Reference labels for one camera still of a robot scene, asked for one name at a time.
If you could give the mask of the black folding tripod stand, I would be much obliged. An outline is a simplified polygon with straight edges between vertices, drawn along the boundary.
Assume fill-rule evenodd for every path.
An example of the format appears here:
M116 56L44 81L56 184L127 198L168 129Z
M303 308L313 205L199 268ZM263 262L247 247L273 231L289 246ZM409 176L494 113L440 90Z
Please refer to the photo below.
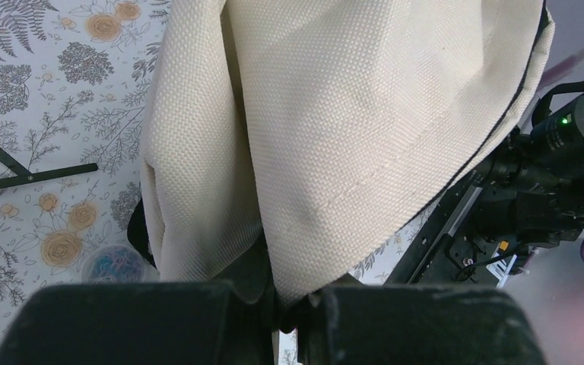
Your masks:
M16 161L9 153L0 147L0 163L8 168L14 175L0 179L0 189L8 189L30 183L39 183L52 179L75 176L83 173L91 173L98 170L96 163L87 163L72 167L48 170L38 173L30 172L26 167Z

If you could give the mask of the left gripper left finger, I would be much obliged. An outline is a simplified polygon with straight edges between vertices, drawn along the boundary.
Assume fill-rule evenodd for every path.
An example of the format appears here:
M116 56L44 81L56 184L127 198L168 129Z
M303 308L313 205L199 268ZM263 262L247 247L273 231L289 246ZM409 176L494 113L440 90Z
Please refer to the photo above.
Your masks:
M23 306L0 364L272 364L271 331L227 282L55 285Z

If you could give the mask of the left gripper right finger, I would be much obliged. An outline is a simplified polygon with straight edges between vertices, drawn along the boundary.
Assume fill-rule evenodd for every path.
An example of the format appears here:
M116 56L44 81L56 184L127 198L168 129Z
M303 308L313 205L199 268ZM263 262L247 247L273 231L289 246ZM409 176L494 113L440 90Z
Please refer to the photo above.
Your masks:
M332 285L297 327L302 364L545 364L524 312L487 287Z

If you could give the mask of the clear jar of clips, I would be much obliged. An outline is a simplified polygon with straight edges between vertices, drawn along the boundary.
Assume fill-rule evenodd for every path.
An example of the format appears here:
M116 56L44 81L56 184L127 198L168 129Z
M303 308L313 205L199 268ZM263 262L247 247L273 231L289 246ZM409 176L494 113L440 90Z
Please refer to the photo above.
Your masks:
M137 283L145 279L144 258L133 248L116 244L100 247L81 269L81 280L89 284Z

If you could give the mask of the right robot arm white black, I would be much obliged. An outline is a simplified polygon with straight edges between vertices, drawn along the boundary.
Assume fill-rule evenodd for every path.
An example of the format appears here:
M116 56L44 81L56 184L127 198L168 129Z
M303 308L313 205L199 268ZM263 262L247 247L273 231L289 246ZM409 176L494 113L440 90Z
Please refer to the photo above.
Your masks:
M536 104L530 132L513 131L470 175L486 192L471 216L482 239L552 248L584 231L584 81Z

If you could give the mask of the cream canvas backpack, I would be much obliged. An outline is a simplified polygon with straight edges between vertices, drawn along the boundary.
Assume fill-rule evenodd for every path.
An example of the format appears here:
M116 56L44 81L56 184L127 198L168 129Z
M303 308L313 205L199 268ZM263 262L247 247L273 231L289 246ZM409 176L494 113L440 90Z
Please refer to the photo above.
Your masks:
M141 131L162 281L265 237L284 306L478 165L532 100L543 1L174 1Z

